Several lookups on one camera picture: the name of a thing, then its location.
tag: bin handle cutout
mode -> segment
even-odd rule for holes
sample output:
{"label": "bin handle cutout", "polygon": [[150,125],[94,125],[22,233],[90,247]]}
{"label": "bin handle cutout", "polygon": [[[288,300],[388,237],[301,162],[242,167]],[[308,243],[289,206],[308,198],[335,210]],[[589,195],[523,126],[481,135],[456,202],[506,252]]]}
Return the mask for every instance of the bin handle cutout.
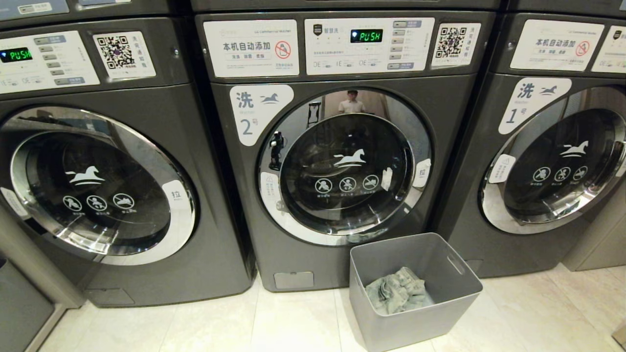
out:
{"label": "bin handle cutout", "polygon": [[448,255],[448,261],[450,262],[450,264],[452,264],[452,266],[456,269],[456,271],[459,272],[459,274],[461,275],[465,274],[465,268],[456,260],[456,258]]}

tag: qr code sticker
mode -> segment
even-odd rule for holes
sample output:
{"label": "qr code sticker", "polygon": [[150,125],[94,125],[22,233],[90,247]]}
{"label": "qr code sticker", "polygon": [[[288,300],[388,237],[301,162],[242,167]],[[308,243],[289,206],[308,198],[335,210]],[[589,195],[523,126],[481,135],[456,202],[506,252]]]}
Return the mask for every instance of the qr code sticker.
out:
{"label": "qr code sticker", "polygon": [[432,66],[469,65],[479,32],[480,23],[440,24]]}
{"label": "qr code sticker", "polygon": [[125,79],[157,75],[141,32],[96,34],[93,39],[109,77]]}
{"label": "qr code sticker", "polygon": [[442,27],[439,30],[439,40],[437,41],[436,58],[458,58],[461,54],[467,27],[448,28]]}
{"label": "qr code sticker", "polygon": [[133,51],[126,36],[98,38],[98,46],[109,69],[136,67]]}

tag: washing machine door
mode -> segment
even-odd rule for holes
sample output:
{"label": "washing machine door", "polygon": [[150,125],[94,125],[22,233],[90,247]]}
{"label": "washing machine door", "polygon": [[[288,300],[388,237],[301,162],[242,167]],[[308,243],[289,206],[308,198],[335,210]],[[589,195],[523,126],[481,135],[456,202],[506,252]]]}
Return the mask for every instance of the washing machine door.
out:
{"label": "washing machine door", "polygon": [[535,234],[581,216],[626,172],[625,118],[626,95],[614,86],[579,91],[533,116],[487,170],[485,217],[510,234]]}
{"label": "washing machine door", "polygon": [[372,239],[410,213],[430,167],[431,142],[417,113],[381,91],[335,91],[274,128],[260,156],[260,194],[292,236],[342,246]]}
{"label": "washing machine door", "polygon": [[139,265],[178,251],[195,221],[182,171],[130,127],[89,111],[41,106],[1,128],[11,181],[51,242],[105,264]]}

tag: door glass window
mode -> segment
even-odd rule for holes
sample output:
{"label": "door glass window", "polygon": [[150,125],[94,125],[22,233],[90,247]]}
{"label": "door glass window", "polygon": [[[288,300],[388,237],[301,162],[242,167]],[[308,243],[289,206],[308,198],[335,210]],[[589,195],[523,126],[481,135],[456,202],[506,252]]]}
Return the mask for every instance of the door glass window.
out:
{"label": "door glass window", "polygon": [[583,193],[597,193],[606,181],[603,175],[622,154],[622,144],[615,143],[621,125],[615,112],[595,108],[543,132],[509,174],[504,192],[508,212],[527,222],[550,220],[551,212],[574,204]]}
{"label": "door glass window", "polygon": [[404,200],[411,148],[387,120],[343,114],[308,129],[286,155],[285,204],[305,226],[335,234],[378,224]]}
{"label": "door glass window", "polygon": [[21,150],[36,201],[90,251],[135,254],[166,234],[170,208],[162,188],[123,150],[66,132],[37,135]]}

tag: beige floor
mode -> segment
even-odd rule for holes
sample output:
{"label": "beige floor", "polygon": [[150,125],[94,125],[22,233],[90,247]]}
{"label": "beige floor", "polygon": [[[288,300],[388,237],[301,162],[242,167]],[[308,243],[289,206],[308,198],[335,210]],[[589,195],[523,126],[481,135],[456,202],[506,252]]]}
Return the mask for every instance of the beige floor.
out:
{"label": "beige floor", "polygon": [[[626,266],[483,280],[452,331],[397,351],[623,352]],[[157,308],[68,311],[41,351],[364,351],[347,289],[246,293]]]}

